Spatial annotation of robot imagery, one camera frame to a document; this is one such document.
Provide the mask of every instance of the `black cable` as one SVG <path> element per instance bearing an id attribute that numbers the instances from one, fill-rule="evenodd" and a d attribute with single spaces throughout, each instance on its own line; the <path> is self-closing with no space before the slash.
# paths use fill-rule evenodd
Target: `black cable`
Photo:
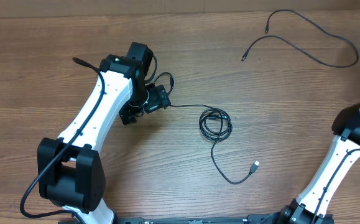
<path id="1" fill-rule="evenodd" d="M 301 53 L 307 55 L 307 56 L 310 57 L 312 60 L 314 60 L 314 61 L 316 61 L 316 62 L 318 62 L 318 63 L 320 63 L 320 64 L 322 64 L 322 65 L 326 65 L 326 66 L 333 67 L 333 68 L 348 68 L 348 67 L 351 67 L 351 66 L 353 66 L 353 65 L 355 65 L 355 64 L 358 63 L 358 61 L 359 61 L 358 49 L 356 48 L 356 46 L 355 46 L 350 40 L 348 40 L 348 39 L 345 38 L 345 37 L 339 36 L 339 35 L 330 34 L 328 31 L 324 30 L 321 26 L 319 26 L 317 23 L 311 21 L 309 18 L 307 18 L 307 17 L 305 17 L 305 16 L 303 16 L 303 15 L 299 14 L 298 12 L 295 12 L 295 11 L 293 11 L 293 10 L 291 10 L 291 9 L 281 9 L 281 10 L 276 10 L 276 11 L 274 11 L 274 12 L 268 17 L 267 26 L 265 27 L 265 33 L 266 33 L 266 34 L 268 33 L 268 30 L 269 30 L 269 19 L 271 18 L 272 15 L 274 15 L 274 14 L 277 13 L 277 12 L 292 12 L 292 13 L 300 16 L 301 18 L 305 19 L 306 21 L 308 21 L 309 23 L 311 23 L 311 24 L 314 25 L 315 27 L 317 27 L 319 30 L 321 30 L 321 31 L 322 31 L 323 33 L 325 33 L 326 35 L 329 35 L 329 36 L 331 36 L 331 37 L 334 37 L 334 38 L 337 38 L 337 39 L 340 39 L 340 40 L 343 40 L 343 41 L 347 42 L 347 44 L 349 44 L 349 45 L 353 48 L 353 50 L 354 50 L 354 52 L 355 52 L 355 56 L 356 56 L 355 62 L 353 62 L 353 63 L 351 63 L 351 64 L 349 64 L 349 65 L 330 65 L 330 64 L 328 64 L 328 63 L 322 62 L 321 60 L 317 59 L 316 57 L 310 55 L 308 52 L 306 52 L 306 51 L 304 51 L 304 50 L 296 47 L 294 44 L 292 44 L 292 43 L 290 43 L 289 41 L 287 41 L 287 40 L 285 40 L 285 39 L 283 39 L 283 38 L 281 38 L 281 37 L 278 37 L 278 36 L 276 36 L 276 35 L 267 35 L 267 36 L 263 36 L 263 37 L 260 37 L 260 38 L 258 38 L 257 40 L 255 40 L 255 41 L 250 45 L 250 47 L 246 50 L 246 52 L 244 53 L 244 55 L 243 55 L 243 57 L 242 57 L 242 62 L 245 61 L 247 55 L 249 54 L 250 49 L 253 47 L 253 45 L 254 45 L 256 42 L 258 42 L 258 41 L 260 41 L 260 40 L 262 40 L 262 39 L 265 39 L 265 38 L 274 37 L 274 38 L 278 38 L 278 39 L 284 41 L 285 43 L 289 44 L 290 46 L 294 47 L 295 49 L 299 50 Z"/>
<path id="2" fill-rule="evenodd" d="M 135 117 L 140 118 L 145 114 L 144 105 L 142 105 L 141 109 L 142 109 L 141 114 L 135 114 L 134 115 Z"/>
<path id="3" fill-rule="evenodd" d="M 167 75 L 167 76 L 170 77 L 170 90 L 167 92 L 167 96 L 169 96 L 170 93 L 172 92 L 172 90 L 174 89 L 174 77 L 173 77 L 173 75 L 172 75 L 171 73 L 169 73 L 169 72 L 161 73 L 160 75 L 158 75 L 158 76 L 156 77 L 156 79 L 155 79 L 155 81 L 154 81 L 154 84 L 156 83 L 156 81 L 157 81 L 160 77 L 162 77 L 162 76 L 164 76 L 164 75 Z"/>
<path id="4" fill-rule="evenodd" d="M 42 218 L 42 217 L 48 217 L 51 215 L 58 215 L 58 214 L 63 214 L 63 213 L 69 213 L 72 214 L 72 216 L 75 216 L 79 222 L 81 224 L 85 223 L 83 221 L 83 219 L 80 217 L 79 214 L 77 214 L 75 211 L 71 211 L 71 210 L 58 210 L 58 211 L 54 211 L 54 212 L 47 212 L 47 213 L 41 213 L 41 214 L 30 214 L 27 213 L 25 211 L 25 201 L 27 199 L 27 197 L 29 196 L 30 192 L 32 191 L 32 189 L 36 186 L 37 182 L 48 172 L 48 170 L 57 162 L 60 161 L 60 159 L 62 158 L 62 156 L 64 155 L 64 153 L 66 153 L 66 151 L 69 149 L 69 146 L 72 145 L 72 143 L 75 141 L 75 139 L 81 135 L 82 130 L 85 128 L 85 126 L 87 125 L 88 121 L 91 119 L 91 117 L 94 115 L 95 111 L 97 110 L 99 104 L 101 103 L 101 100 L 103 99 L 104 93 L 105 93 L 105 81 L 104 78 L 101 74 L 101 72 L 99 71 L 98 68 L 92 66 L 91 64 L 78 59 L 78 58 L 72 58 L 72 60 L 82 66 L 88 67 L 93 69 L 99 76 L 99 79 L 101 80 L 101 93 L 99 94 L 98 100 L 95 103 L 93 109 L 91 110 L 90 114 L 87 116 L 87 118 L 85 119 L 85 121 L 83 122 L 83 124 L 80 126 L 80 128 L 78 128 L 76 130 L 75 135 L 68 141 L 68 143 L 65 145 L 65 147 L 47 164 L 47 166 L 40 172 L 40 174 L 35 178 L 35 180 L 29 185 L 28 189 L 25 191 L 24 196 L 22 196 L 21 199 L 21 204 L 19 206 L 19 209 L 21 211 L 21 213 L 28 218 Z"/>
<path id="5" fill-rule="evenodd" d="M 215 157 L 214 157 L 214 154 L 213 154 L 213 150 L 217 144 L 217 142 L 220 142 L 220 141 L 224 141 L 225 139 L 227 139 L 231 133 L 232 133 L 232 123 L 231 123 L 231 118 L 229 117 L 229 114 L 227 114 L 227 112 L 225 112 L 224 110 L 222 109 L 219 109 L 219 108 L 214 108 L 212 106 L 207 106 L 207 105 L 178 105 L 178 106 L 175 106 L 175 105 L 170 105 L 171 107 L 174 107 L 174 108 L 184 108 L 184 107 L 206 107 L 208 108 L 206 111 L 204 111 L 201 115 L 200 115 L 200 118 L 199 118 L 199 128 L 200 128 L 200 131 L 202 133 L 202 135 L 209 141 L 213 141 L 213 146 L 211 147 L 211 151 L 210 151 L 210 154 L 211 154 L 211 160 L 213 161 L 213 164 L 216 166 L 218 172 L 224 177 L 224 179 L 226 181 L 228 181 L 230 184 L 240 184 L 242 182 L 244 182 L 245 180 L 247 180 L 247 178 L 250 177 L 250 175 L 252 175 L 258 168 L 259 166 L 259 162 L 255 162 L 252 167 L 250 168 L 250 171 L 248 173 L 248 175 L 243 178 L 242 180 L 240 181 L 237 181 L 237 182 L 233 182 L 231 180 L 229 180 L 225 175 L 224 173 L 221 171 L 221 169 L 218 167 L 216 161 L 215 161 Z M 220 119 L 221 121 L 221 126 L 220 126 L 220 129 L 219 131 L 213 131 L 211 130 L 207 123 L 206 123 L 206 120 L 207 119 Z M 227 123 L 227 128 L 223 131 L 223 123 L 224 121 L 226 121 Z"/>
<path id="6" fill-rule="evenodd" d="M 347 151 L 347 154 L 346 154 L 346 155 L 344 156 L 344 158 L 341 160 L 341 162 L 340 162 L 340 164 L 337 166 L 335 172 L 334 172 L 333 175 L 330 177 L 330 179 L 329 179 L 329 181 L 328 181 L 328 184 L 326 185 L 326 187 L 323 188 L 322 196 L 318 199 L 319 202 L 318 202 L 318 205 L 316 206 L 315 213 L 314 213 L 314 216 L 313 216 L 310 224 L 313 224 L 313 223 L 315 222 L 315 217 L 316 217 L 316 215 L 318 214 L 319 208 L 321 207 L 321 203 L 322 203 L 322 201 L 323 201 L 323 198 L 324 198 L 325 194 L 327 193 L 331 182 L 332 182 L 333 179 L 336 177 L 337 172 L 340 170 L 341 166 L 344 164 L 344 162 L 346 161 L 347 157 L 350 156 L 352 153 L 354 153 L 354 152 L 356 152 L 356 151 L 360 151 L 360 149 L 353 149 L 353 150 L 351 150 L 351 151 Z"/>
<path id="7" fill-rule="evenodd" d="M 154 69 L 154 72 L 152 72 L 152 75 L 145 81 L 145 84 L 150 83 L 155 77 L 155 73 L 156 73 L 156 69 L 157 69 L 157 59 L 156 59 L 155 55 L 153 56 L 153 58 L 155 60 L 155 69 Z"/>

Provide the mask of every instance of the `white arm link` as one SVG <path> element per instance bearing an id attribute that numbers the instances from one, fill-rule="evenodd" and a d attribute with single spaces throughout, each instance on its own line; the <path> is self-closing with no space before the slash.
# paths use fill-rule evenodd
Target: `white arm link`
<path id="1" fill-rule="evenodd" d="M 112 71 L 107 71 L 106 73 L 101 72 L 101 74 L 105 81 L 106 94 L 103 96 L 93 117 L 82 131 L 82 134 L 79 135 L 72 144 L 79 147 L 89 144 L 92 147 L 92 150 L 98 151 L 98 153 L 101 153 L 106 134 L 116 115 L 119 113 L 119 110 L 123 107 L 125 102 L 130 100 L 132 95 L 131 78 L 124 78 L 123 74 Z M 93 92 L 78 116 L 73 120 L 69 127 L 59 135 L 59 138 L 63 138 L 64 143 L 67 143 L 73 135 L 75 135 L 76 130 L 81 124 L 83 124 L 97 102 L 100 91 L 101 80 L 98 79 Z"/>
<path id="2" fill-rule="evenodd" d="M 296 201 L 299 204 L 303 203 L 305 205 L 305 209 L 314 213 L 316 206 L 318 205 L 319 198 L 322 196 L 323 188 L 326 187 L 326 185 L 328 184 L 336 168 L 339 166 L 340 162 L 347 154 L 347 151 L 359 148 L 360 146 L 356 143 L 348 139 L 346 141 L 342 141 L 340 136 L 335 136 L 329 153 L 325 157 L 325 160 L 322 162 L 322 165 L 319 167 L 314 178 L 312 178 L 310 184 L 301 194 L 298 195 Z M 350 156 L 347 157 L 347 160 L 340 167 L 338 173 L 330 184 L 328 191 L 325 194 L 325 197 L 319 208 L 318 215 L 326 214 L 326 210 L 328 209 L 328 205 L 333 194 L 339 187 L 341 181 L 344 179 L 348 170 L 359 157 L 360 151 L 353 152 Z"/>
<path id="3" fill-rule="evenodd" d="M 63 209 L 75 211 L 86 224 L 113 224 L 115 216 L 112 210 L 106 206 L 104 199 L 101 199 L 96 210 L 88 214 L 82 213 L 78 208 L 71 206 L 64 206 Z"/>

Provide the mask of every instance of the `black joint cap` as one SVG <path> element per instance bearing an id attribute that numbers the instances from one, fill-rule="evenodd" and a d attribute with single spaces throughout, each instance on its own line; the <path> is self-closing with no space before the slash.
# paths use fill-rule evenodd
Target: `black joint cap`
<path id="1" fill-rule="evenodd" d="M 83 149 L 89 149 L 89 150 L 91 150 L 93 147 L 90 145 L 90 144 L 85 144 L 84 146 L 83 146 Z"/>
<path id="2" fill-rule="evenodd" d="M 110 66 L 111 63 L 109 61 L 107 61 L 106 59 L 102 59 L 101 63 L 99 64 L 99 69 L 101 70 L 101 72 L 107 72 Z"/>

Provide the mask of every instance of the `wood grain surface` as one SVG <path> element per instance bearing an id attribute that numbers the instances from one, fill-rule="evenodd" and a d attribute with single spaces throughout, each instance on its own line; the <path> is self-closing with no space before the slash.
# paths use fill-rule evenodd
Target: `wood grain surface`
<path id="1" fill-rule="evenodd" d="M 0 18 L 252 12 L 294 10 L 357 10 L 360 0 L 0 0 Z"/>
<path id="2" fill-rule="evenodd" d="M 360 51 L 360 11 L 303 13 Z M 239 180 L 256 160 L 260 168 L 241 185 L 220 176 L 210 158 L 211 142 L 198 129 L 203 108 L 159 110 L 130 126 L 117 119 L 101 155 L 108 207 L 120 217 L 238 217 L 290 203 L 328 152 L 336 115 L 360 102 L 360 61 L 347 69 L 324 67 L 279 40 L 265 39 L 241 62 L 249 44 L 264 35 L 268 15 L 0 19 L 0 223 L 68 219 L 29 220 L 19 212 L 22 194 L 37 175 L 37 146 L 68 126 L 94 88 L 93 71 L 71 58 L 98 65 L 107 54 L 125 55 L 132 41 L 154 51 L 158 73 L 175 76 L 172 104 L 203 103 L 232 117 L 232 135 L 215 149 L 229 178 Z M 270 34 L 324 62 L 354 60 L 344 42 L 293 14 L 276 14 Z M 26 208 L 57 209 L 37 188 Z M 360 160 L 328 211 L 336 223 L 360 223 Z"/>

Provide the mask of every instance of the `cable plug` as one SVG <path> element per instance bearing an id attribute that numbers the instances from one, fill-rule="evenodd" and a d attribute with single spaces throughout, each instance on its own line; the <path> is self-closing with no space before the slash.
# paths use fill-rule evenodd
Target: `cable plug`
<path id="1" fill-rule="evenodd" d="M 250 167 L 250 174 L 254 173 L 257 168 L 259 168 L 260 162 L 259 161 L 255 161 L 252 165 L 252 167 Z"/>
<path id="2" fill-rule="evenodd" d="M 218 119 L 218 118 L 223 118 L 223 119 L 227 119 L 227 116 L 221 116 L 221 115 L 211 115 L 209 117 L 207 117 L 208 119 Z"/>
<path id="3" fill-rule="evenodd" d="M 249 54 L 250 48 L 244 53 L 242 57 L 242 62 L 246 59 L 247 55 Z"/>

